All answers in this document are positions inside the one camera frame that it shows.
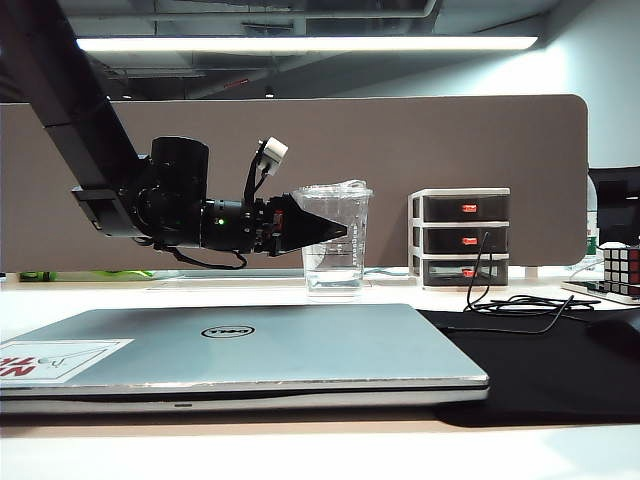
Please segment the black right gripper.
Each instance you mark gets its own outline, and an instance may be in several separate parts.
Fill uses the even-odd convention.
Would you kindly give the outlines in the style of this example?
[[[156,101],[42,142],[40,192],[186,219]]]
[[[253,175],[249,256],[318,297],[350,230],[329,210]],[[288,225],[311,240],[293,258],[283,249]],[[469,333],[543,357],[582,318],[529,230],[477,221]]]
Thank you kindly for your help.
[[[283,193],[267,200],[256,198],[254,253],[270,257],[345,236],[348,227],[303,210],[293,196]]]

